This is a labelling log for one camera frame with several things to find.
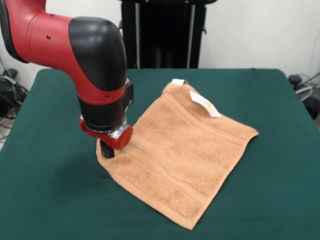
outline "green tablecloth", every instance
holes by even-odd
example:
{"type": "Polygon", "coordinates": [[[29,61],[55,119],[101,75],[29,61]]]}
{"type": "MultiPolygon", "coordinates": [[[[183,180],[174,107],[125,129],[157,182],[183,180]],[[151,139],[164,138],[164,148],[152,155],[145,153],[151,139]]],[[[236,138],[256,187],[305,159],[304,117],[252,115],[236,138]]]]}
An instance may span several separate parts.
{"type": "Polygon", "coordinates": [[[129,76],[130,124],[180,78],[260,133],[194,231],[111,179],[96,160],[96,140],[78,126],[72,81],[45,69],[0,153],[0,240],[320,238],[320,134],[281,71],[139,69],[129,76]]]}

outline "black stand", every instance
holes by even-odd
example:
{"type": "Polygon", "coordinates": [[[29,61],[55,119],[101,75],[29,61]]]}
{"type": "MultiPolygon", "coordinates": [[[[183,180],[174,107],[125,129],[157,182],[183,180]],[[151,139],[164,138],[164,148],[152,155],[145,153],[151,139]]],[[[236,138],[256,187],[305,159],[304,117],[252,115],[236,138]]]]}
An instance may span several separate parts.
{"type": "Polygon", "coordinates": [[[122,0],[128,68],[198,68],[205,4],[216,0],[122,0]]]}

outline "black cable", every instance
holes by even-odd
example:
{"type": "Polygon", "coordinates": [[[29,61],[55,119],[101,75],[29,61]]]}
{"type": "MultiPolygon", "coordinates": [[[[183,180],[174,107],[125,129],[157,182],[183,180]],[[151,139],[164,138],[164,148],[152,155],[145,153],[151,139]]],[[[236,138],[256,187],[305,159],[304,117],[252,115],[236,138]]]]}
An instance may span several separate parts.
{"type": "Polygon", "coordinates": [[[0,75],[0,118],[15,119],[28,93],[14,79],[0,75]]]}
{"type": "Polygon", "coordinates": [[[301,82],[301,83],[299,84],[299,86],[304,85],[304,84],[307,84],[307,83],[309,83],[310,81],[312,81],[313,79],[315,79],[315,78],[317,78],[317,77],[319,77],[319,76],[320,76],[320,72],[318,72],[316,75],[310,77],[308,80],[306,80],[306,81],[304,81],[304,82],[301,82]]]}
{"type": "Polygon", "coordinates": [[[2,140],[5,140],[7,137],[8,137],[8,136],[3,136],[2,138],[0,138],[0,142],[1,142],[2,140]]]}
{"type": "Polygon", "coordinates": [[[3,128],[5,128],[5,129],[11,129],[11,127],[5,126],[5,125],[3,125],[3,124],[1,124],[1,123],[0,123],[0,127],[3,127],[3,128]]]}

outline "table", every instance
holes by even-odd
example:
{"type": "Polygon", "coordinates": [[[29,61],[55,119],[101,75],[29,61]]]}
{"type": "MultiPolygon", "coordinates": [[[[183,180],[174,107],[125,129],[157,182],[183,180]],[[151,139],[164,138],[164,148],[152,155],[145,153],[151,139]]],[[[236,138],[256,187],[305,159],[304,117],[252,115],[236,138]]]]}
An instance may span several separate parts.
{"type": "Polygon", "coordinates": [[[138,117],[173,78],[256,128],[193,231],[118,186],[83,133],[75,87],[41,70],[0,153],[0,240],[318,239],[320,134],[277,69],[135,69],[138,117]]]}

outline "cable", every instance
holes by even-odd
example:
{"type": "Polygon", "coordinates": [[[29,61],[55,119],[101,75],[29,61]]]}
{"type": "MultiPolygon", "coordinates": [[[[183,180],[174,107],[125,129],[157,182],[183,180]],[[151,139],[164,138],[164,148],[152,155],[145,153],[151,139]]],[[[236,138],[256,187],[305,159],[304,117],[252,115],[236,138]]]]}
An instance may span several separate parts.
{"type": "Polygon", "coordinates": [[[306,87],[304,87],[304,88],[301,88],[301,89],[295,91],[295,93],[296,93],[296,94],[300,94],[300,93],[303,93],[303,92],[305,92],[305,91],[308,91],[308,90],[314,88],[314,86],[311,86],[311,85],[309,85],[309,84],[306,84],[306,85],[308,85],[308,86],[306,86],[306,87]]]}
{"type": "Polygon", "coordinates": [[[14,79],[0,75],[0,118],[15,119],[28,93],[14,79]]]}
{"type": "Polygon", "coordinates": [[[308,93],[308,95],[306,95],[306,96],[304,96],[304,97],[301,97],[300,98],[300,101],[305,101],[305,100],[307,100],[308,98],[310,98],[311,97],[311,95],[314,93],[314,90],[313,90],[313,88],[311,88],[310,89],[310,91],[309,91],[309,93],[308,93]]]}
{"type": "Polygon", "coordinates": [[[0,63],[2,65],[2,68],[7,72],[7,74],[9,75],[10,78],[12,78],[11,76],[11,73],[6,69],[5,65],[4,65],[4,62],[2,61],[2,58],[1,58],[1,54],[0,54],[0,63]]]}
{"type": "Polygon", "coordinates": [[[301,86],[301,85],[304,85],[310,81],[312,81],[313,79],[317,78],[318,76],[320,76],[320,72],[318,72],[316,75],[314,75],[313,77],[309,77],[308,80],[304,81],[304,82],[301,82],[298,86],[301,86]]]}
{"type": "Polygon", "coordinates": [[[5,140],[7,137],[8,137],[8,135],[7,136],[3,136],[2,138],[0,138],[0,143],[2,142],[2,140],[5,140]]]}
{"type": "Polygon", "coordinates": [[[306,99],[308,99],[309,97],[311,97],[311,95],[314,93],[314,89],[319,89],[319,88],[320,88],[320,85],[316,85],[316,86],[311,86],[311,85],[309,85],[309,84],[306,84],[306,85],[307,85],[306,87],[301,88],[301,89],[295,91],[295,93],[298,95],[298,94],[301,94],[301,93],[303,93],[303,92],[305,92],[305,91],[310,90],[309,93],[308,93],[308,95],[306,95],[306,96],[304,96],[304,97],[300,97],[300,100],[301,100],[302,102],[305,101],[306,99]]]}
{"type": "Polygon", "coordinates": [[[1,124],[1,123],[0,123],[0,127],[3,127],[3,128],[5,128],[5,129],[11,129],[11,127],[5,126],[5,125],[3,125],[3,124],[1,124]]]}

